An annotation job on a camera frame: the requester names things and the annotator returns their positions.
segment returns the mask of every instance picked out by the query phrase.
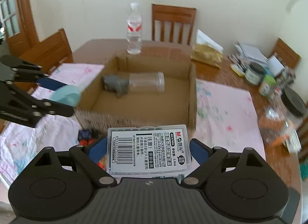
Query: barcode number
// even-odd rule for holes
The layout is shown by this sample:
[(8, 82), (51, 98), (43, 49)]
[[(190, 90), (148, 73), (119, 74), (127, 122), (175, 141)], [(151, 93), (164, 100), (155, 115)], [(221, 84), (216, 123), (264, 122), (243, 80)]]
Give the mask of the barcode number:
[(133, 164), (133, 138), (116, 137), (116, 164)]

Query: table surface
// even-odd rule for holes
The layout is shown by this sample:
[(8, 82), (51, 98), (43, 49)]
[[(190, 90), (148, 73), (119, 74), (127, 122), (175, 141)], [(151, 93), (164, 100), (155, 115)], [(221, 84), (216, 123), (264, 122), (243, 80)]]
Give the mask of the table surface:
[[(189, 56), (191, 46), (168, 42), (143, 41), (143, 56), (167, 58), (178, 61), (191, 61)], [(126, 40), (124, 39), (94, 39), (81, 46), (73, 53), (75, 63), (105, 64), (113, 55), (122, 54), (126, 51)], [(194, 61), (196, 65), (197, 78), (213, 81), (216, 83), (248, 90), (259, 116), (267, 100), (258, 92), (257, 86), (249, 85), (243, 78), (237, 76), (230, 68), (230, 61), (224, 60), (220, 69)], [(280, 146), (265, 149), (266, 161), (281, 177), (287, 186), (295, 188), (301, 193), (301, 176), (299, 162), (296, 154), (289, 154)], [(300, 201), (293, 223), (301, 223), (302, 202)]]

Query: bottle with green cap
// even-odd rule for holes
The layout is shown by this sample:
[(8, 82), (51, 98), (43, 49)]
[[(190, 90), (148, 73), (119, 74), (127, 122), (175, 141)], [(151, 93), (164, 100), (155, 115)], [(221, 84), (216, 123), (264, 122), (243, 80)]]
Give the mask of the bottle with green cap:
[(263, 96), (268, 96), (270, 89), (276, 84), (275, 79), (270, 75), (265, 75), (259, 87), (259, 93)]

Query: tissue packet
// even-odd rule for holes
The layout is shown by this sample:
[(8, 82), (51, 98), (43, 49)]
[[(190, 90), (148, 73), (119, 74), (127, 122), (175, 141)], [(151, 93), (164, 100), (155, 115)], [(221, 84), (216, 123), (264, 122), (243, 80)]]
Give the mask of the tissue packet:
[(193, 52), (190, 56), (192, 60), (218, 68), (221, 67), (224, 49), (199, 29), (197, 31), (196, 44), (192, 49)]

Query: open brown box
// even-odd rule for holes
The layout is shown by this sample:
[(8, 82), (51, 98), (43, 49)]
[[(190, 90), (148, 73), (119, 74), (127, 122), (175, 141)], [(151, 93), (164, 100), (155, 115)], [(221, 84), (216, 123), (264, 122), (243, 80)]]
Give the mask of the open brown box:
[[(120, 98), (103, 89), (101, 77), (117, 73), (164, 73), (164, 93), (128, 93)], [(196, 70), (190, 62), (123, 55), (113, 57), (83, 91), (76, 116), (84, 128), (185, 124), (196, 128)]]

